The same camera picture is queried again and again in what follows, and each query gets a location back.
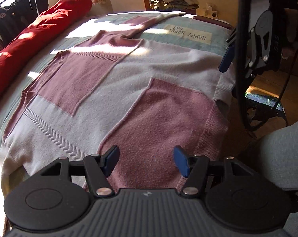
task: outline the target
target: human hand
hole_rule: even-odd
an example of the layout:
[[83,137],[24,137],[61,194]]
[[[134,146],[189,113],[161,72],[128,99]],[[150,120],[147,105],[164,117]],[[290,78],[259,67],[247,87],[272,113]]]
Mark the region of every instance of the human hand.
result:
[[285,9],[285,12],[288,17],[286,36],[291,45],[282,49],[282,58],[288,59],[288,57],[293,57],[298,49],[298,41],[296,41],[298,33],[298,11]]

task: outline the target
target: pink fabric patch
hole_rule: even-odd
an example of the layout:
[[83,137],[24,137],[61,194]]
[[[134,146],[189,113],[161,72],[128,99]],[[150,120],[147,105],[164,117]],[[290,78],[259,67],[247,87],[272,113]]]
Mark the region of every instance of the pink fabric patch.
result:
[[95,90],[113,66],[136,49],[139,43],[140,40],[121,36],[96,35],[89,42],[76,46],[74,52],[70,50],[61,67],[38,94],[73,116],[80,103]]
[[119,188],[180,188],[185,179],[174,161],[173,148],[215,160],[227,120],[204,94],[151,79],[127,115],[100,144],[104,154],[120,147],[120,160],[109,183]]

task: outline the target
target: fabric label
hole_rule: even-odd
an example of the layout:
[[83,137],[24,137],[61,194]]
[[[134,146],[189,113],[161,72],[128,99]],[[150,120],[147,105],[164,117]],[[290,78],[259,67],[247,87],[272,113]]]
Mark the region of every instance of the fabric label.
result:
[[168,34],[190,39],[195,42],[202,42],[206,44],[210,44],[212,42],[212,33],[209,32],[174,25],[166,25],[164,29],[168,31]]

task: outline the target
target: black cable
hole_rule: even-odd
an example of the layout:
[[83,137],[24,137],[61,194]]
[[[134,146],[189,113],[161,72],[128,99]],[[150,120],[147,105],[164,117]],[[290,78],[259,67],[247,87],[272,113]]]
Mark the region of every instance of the black cable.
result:
[[282,89],[282,91],[281,91],[281,93],[280,93],[280,95],[279,95],[279,98],[277,99],[277,102],[274,104],[274,106],[273,106],[273,108],[272,108],[273,110],[276,109],[276,107],[279,105],[279,103],[280,103],[280,101],[281,101],[281,99],[282,99],[282,97],[283,97],[283,94],[284,94],[284,92],[285,92],[285,89],[286,89],[286,87],[287,87],[287,84],[289,83],[289,79],[290,79],[291,74],[292,74],[292,72],[293,72],[293,68],[294,68],[294,65],[295,65],[295,63],[296,63],[297,57],[298,57],[298,49],[297,49],[297,51],[295,52],[295,55],[294,55],[294,58],[293,58],[291,67],[290,67],[290,69],[289,69],[288,77],[286,78],[286,81],[285,81],[285,83],[284,83],[284,85],[283,85],[283,89]]
[[245,63],[247,55],[247,42],[249,39],[249,17],[250,17],[251,0],[239,0],[238,4],[238,24],[236,33],[236,97],[239,106],[239,112],[243,125],[247,129],[251,126],[247,117],[247,108],[244,95],[244,76]]

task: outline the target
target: red blanket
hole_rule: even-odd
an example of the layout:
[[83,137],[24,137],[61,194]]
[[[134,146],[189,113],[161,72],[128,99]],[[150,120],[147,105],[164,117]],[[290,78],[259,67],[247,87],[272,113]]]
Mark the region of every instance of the red blanket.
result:
[[0,52],[0,97],[26,63],[92,7],[91,0],[60,0]]

